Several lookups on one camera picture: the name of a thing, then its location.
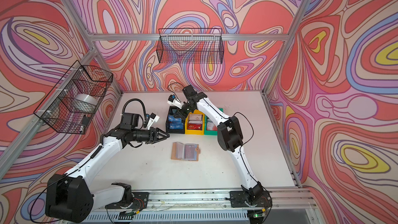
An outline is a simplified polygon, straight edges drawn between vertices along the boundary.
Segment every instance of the wire mesh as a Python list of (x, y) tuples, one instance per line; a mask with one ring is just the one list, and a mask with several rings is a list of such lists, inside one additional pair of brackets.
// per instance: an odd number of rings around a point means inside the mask
[[(43, 114), (35, 115), (56, 132), (85, 134), (112, 80), (113, 74), (109, 71), (81, 65)], [(89, 95), (95, 100), (82, 101), (79, 95)]]
[(159, 29), (159, 63), (218, 63), (224, 58), (219, 28)]

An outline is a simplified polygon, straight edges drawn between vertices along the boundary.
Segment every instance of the robotic arm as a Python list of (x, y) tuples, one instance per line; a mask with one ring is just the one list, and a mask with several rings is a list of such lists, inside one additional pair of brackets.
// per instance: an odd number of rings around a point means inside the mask
[[(140, 115), (125, 112), (127, 104), (132, 101), (139, 101), (142, 104), (145, 118), (142, 124), (145, 128), (143, 130), (136, 128)], [(146, 114), (141, 100), (129, 100), (123, 107), (121, 123), (107, 134), (101, 135), (101, 142), (96, 149), (65, 174), (54, 174), (49, 179), (46, 215), (79, 223), (89, 215), (91, 210), (110, 203), (117, 203), (122, 208), (130, 207), (134, 199), (130, 185), (113, 183), (110, 187), (95, 192), (91, 192), (88, 187), (102, 167), (127, 144), (137, 148), (142, 145), (142, 142), (154, 144), (170, 137), (161, 129), (151, 127), (158, 119), (159, 117), (154, 113)], [(141, 144), (133, 146), (131, 141)]]
[(242, 131), (239, 120), (235, 116), (228, 116), (221, 112), (210, 101), (204, 92), (196, 92), (194, 88), (189, 85), (183, 88), (183, 93), (188, 102), (180, 102), (174, 95), (170, 95), (168, 104), (180, 108), (175, 117), (182, 117), (186, 119), (190, 112), (198, 109), (203, 112), (213, 123), (217, 125), (217, 139), (218, 143), (224, 151), (227, 151), (238, 170), (242, 181), (242, 190), (246, 196), (245, 201), (247, 205), (255, 205), (264, 193), (263, 186), (254, 176), (246, 155), (242, 142)]

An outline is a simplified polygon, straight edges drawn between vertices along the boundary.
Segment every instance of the yellow storage bin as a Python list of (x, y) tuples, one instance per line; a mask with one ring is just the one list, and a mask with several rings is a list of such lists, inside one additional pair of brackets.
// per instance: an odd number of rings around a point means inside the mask
[(187, 129), (188, 127), (188, 121), (189, 121), (189, 115), (185, 119), (185, 134), (196, 134), (196, 135), (204, 135), (205, 134), (205, 114), (199, 110), (195, 110), (193, 114), (202, 114), (202, 129), (201, 130), (189, 130)]

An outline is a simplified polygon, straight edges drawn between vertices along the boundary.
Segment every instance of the white table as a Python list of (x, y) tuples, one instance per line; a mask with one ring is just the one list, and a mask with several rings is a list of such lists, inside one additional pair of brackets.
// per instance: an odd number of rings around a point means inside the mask
[[(160, 116), (153, 125), (166, 130), (165, 122), (170, 92), (124, 93), (111, 128), (120, 122), (123, 105), (132, 98), (145, 104), (148, 114)], [(178, 97), (185, 99), (183, 93)], [(268, 116), (260, 92), (206, 92), (206, 95), (224, 112), (232, 116), (241, 112), (254, 128), (254, 137), (245, 144), (250, 166), (264, 187), (294, 187), (294, 183)], [(126, 112), (142, 113), (139, 102), (131, 102)], [(243, 132), (243, 141), (251, 137), (246, 119), (237, 117)], [(199, 161), (171, 160), (173, 142), (199, 144)], [(170, 138), (153, 144), (143, 144), (135, 149), (126, 146), (115, 155), (95, 177), (91, 190), (108, 187), (113, 182), (127, 183), (133, 190), (155, 189), (226, 189), (240, 188), (241, 181), (228, 153), (219, 146), (217, 136), (171, 134)]]

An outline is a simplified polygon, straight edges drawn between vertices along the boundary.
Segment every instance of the patterned wall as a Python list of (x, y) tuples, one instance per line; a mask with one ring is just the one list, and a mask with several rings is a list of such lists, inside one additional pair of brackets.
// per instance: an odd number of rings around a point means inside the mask
[[(94, 33), (158, 33), (221, 27), (224, 33), (287, 33), (301, 0), (73, 0)], [(223, 65), (158, 65), (156, 42), (98, 42), (125, 91), (262, 89), (281, 42), (228, 41)]]
[[(87, 47), (60, 0), (1, 0), (0, 35), (1, 155)], [(85, 135), (40, 129), (0, 181), (0, 224), (30, 223), (28, 209), (37, 193), (52, 174), (74, 166), (97, 145), (115, 101), (110, 88)], [(45, 194), (35, 204), (35, 220), (49, 220), (44, 199)]]
[(273, 113), (326, 223), (398, 223), (398, 0), (313, 0)]

